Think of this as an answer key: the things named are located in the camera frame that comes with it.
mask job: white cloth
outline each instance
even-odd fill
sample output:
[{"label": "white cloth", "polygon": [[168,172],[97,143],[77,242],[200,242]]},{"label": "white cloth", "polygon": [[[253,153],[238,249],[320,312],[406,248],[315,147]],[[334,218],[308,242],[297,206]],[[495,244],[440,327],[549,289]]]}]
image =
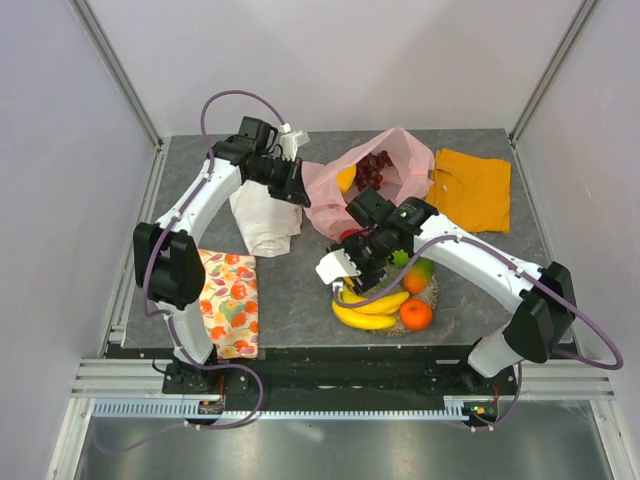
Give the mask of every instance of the white cloth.
[{"label": "white cloth", "polygon": [[300,207],[271,198],[266,186],[251,181],[236,190],[229,203],[250,255],[289,253],[291,237],[300,233]]}]

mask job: gray floor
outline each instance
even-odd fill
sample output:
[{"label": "gray floor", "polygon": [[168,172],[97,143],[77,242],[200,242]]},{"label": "gray floor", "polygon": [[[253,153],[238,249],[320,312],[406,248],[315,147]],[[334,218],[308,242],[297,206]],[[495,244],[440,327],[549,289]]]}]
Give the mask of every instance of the gray floor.
[{"label": "gray floor", "polygon": [[[451,148],[486,158],[513,162],[506,132],[490,130],[412,131],[434,153]],[[366,142],[377,132],[316,132],[301,149],[304,160],[327,163],[350,148]],[[200,170],[205,149],[199,136],[179,136],[171,146],[154,210],[154,218],[166,212]],[[542,241],[536,229],[527,193],[517,168],[511,179],[511,233],[479,235],[503,251],[544,264]],[[314,267],[330,241],[317,233],[305,218],[302,235],[294,237],[291,253],[258,259],[260,345],[452,345],[471,344],[509,320],[492,297],[467,280],[439,266],[440,299],[432,326],[423,332],[387,338],[341,324],[331,311],[331,294],[315,274]],[[228,203],[211,222],[200,246],[211,250],[246,253]],[[129,316],[125,347],[170,347],[162,320],[142,316],[141,295],[136,289]]]},{"label": "gray floor", "polygon": [[[107,448],[176,420],[93,419]],[[493,433],[440,422],[258,420],[224,432],[179,429],[115,457],[91,449],[91,480],[607,480],[588,403],[522,402]]]}]

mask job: yellow cloth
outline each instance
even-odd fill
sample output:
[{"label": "yellow cloth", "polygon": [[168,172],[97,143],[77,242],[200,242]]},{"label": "yellow cloth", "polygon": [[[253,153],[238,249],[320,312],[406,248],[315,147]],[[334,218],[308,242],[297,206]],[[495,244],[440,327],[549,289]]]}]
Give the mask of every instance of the yellow cloth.
[{"label": "yellow cloth", "polygon": [[509,233],[511,164],[443,149],[427,203],[468,232]]}]

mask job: white wall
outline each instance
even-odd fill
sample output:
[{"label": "white wall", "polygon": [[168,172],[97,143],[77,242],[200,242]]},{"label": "white wall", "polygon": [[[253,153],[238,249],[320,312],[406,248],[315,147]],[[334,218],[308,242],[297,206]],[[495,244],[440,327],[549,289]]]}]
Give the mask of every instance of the white wall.
[{"label": "white wall", "polygon": [[[163,135],[219,90],[308,130],[510,128],[579,0],[91,0]],[[237,129],[250,100],[210,109]]]},{"label": "white wall", "polygon": [[573,273],[579,305],[625,356],[614,386],[640,446],[638,18],[635,0],[601,2],[520,151],[554,255]]},{"label": "white wall", "polygon": [[0,16],[0,476],[42,479],[153,150],[67,0]]}]

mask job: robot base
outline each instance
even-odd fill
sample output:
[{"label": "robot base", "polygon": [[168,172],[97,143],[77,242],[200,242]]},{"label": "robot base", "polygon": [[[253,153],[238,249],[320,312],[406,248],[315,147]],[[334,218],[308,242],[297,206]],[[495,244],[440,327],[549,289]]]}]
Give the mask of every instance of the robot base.
[{"label": "robot base", "polygon": [[[207,366],[218,364],[218,353],[214,347],[204,363]],[[193,395],[194,393],[217,393],[220,371],[201,370],[190,363],[171,356],[172,363],[167,365],[162,393],[166,395]]]}]

